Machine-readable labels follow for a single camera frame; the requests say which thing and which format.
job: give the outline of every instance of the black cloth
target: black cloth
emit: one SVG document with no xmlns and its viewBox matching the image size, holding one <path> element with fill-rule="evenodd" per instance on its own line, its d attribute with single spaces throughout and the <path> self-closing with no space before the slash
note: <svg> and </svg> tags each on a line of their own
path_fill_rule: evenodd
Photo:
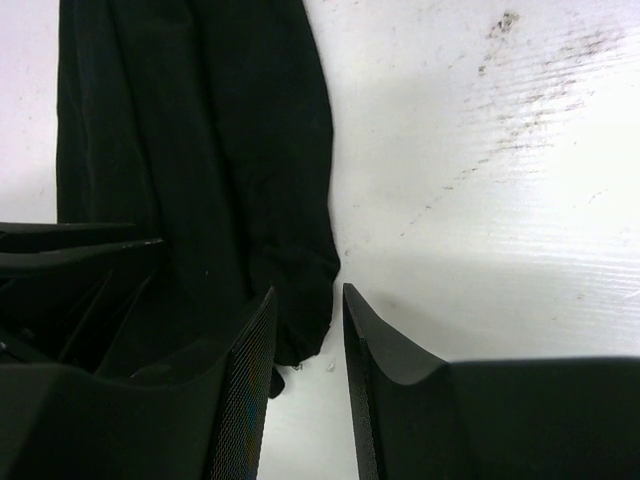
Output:
<svg viewBox="0 0 640 480">
<path fill-rule="evenodd" d="M 167 240 L 158 315 L 189 322 L 193 301 L 232 317 L 273 284 L 276 363 L 317 354 L 339 260 L 331 112 L 302 1 L 61 0 L 58 81 L 58 221 Z M 197 332 L 136 342 L 144 357 L 145 342 L 169 351 Z"/>
</svg>

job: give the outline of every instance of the wrinkled fabric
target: wrinkled fabric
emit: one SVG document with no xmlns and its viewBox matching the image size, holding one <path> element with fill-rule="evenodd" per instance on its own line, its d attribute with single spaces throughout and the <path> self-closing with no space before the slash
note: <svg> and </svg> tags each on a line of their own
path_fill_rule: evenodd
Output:
<svg viewBox="0 0 640 480">
<path fill-rule="evenodd" d="M 162 236 L 154 314 L 229 318 L 273 284 L 276 363 L 319 352 L 333 131 L 301 0 L 61 0 L 58 117 L 58 221 Z M 140 355 L 197 335 L 180 330 L 139 332 Z"/>
</svg>

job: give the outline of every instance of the white tabletop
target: white tabletop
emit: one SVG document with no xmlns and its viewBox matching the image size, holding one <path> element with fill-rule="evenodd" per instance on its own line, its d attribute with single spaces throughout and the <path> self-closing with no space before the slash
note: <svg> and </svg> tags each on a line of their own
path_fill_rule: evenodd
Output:
<svg viewBox="0 0 640 480">
<path fill-rule="evenodd" d="M 0 221 L 55 220 L 56 3 L 0 3 Z M 340 281 L 448 360 L 639 353 L 640 2 L 306 4 Z M 284 372 L 262 480 L 357 478 L 339 319 Z"/>
</svg>

